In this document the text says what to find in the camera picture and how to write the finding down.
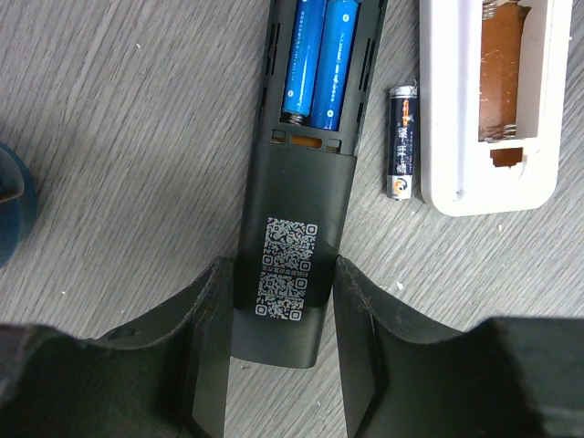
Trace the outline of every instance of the qr code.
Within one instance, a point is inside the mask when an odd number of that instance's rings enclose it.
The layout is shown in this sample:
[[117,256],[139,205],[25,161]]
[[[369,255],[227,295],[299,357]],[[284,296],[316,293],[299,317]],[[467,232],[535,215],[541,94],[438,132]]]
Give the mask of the qr code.
[[302,277],[281,276],[262,272],[259,277],[260,296],[278,296],[304,298],[307,292],[308,280]]
[[269,217],[267,219],[266,243],[278,243],[312,251],[317,242],[317,231],[316,225]]
[[265,264],[306,271],[306,262],[314,254],[317,231],[316,225],[268,218],[264,259],[269,263]]
[[318,227],[269,217],[255,312],[300,321]]
[[259,296],[255,304],[255,313],[262,317],[300,321],[304,300],[290,297]]

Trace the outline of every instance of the blue battery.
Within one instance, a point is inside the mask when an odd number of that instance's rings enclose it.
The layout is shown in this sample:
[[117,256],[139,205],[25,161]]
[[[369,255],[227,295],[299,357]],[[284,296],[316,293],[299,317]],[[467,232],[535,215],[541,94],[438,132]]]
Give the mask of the blue battery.
[[310,125],[338,130],[359,2],[330,0],[318,60]]
[[302,124],[310,114],[326,10],[327,0],[297,2],[282,108],[292,123]]

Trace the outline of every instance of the spring contact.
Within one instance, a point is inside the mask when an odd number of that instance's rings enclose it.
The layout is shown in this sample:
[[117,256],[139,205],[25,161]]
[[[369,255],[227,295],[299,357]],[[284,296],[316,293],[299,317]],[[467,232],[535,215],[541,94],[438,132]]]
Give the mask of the spring contact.
[[517,135],[517,125],[509,123],[503,127],[503,140],[512,140]]
[[303,126],[305,122],[305,117],[301,114],[296,114],[294,112],[286,112],[282,116],[282,121],[287,123],[292,123],[293,125]]
[[483,0],[483,20],[490,20],[495,17],[497,0]]

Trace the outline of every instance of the battery label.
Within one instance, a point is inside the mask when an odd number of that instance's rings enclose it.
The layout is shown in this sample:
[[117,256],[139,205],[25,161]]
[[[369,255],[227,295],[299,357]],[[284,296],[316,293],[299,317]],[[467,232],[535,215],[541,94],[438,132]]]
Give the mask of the battery label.
[[387,184],[393,199],[412,197],[416,107],[415,97],[391,97]]

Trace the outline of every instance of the aa battery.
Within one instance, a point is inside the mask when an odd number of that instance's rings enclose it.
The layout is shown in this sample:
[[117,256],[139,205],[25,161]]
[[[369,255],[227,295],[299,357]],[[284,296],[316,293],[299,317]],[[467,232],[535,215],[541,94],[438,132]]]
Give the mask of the aa battery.
[[387,194],[398,201],[412,197],[417,111],[417,85],[390,90]]
[[298,0],[285,86],[284,119],[303,124],[310,114],[326,0]]
[[310,117],[313,128],[339,129],[358,13],[356,0],[328,1]]

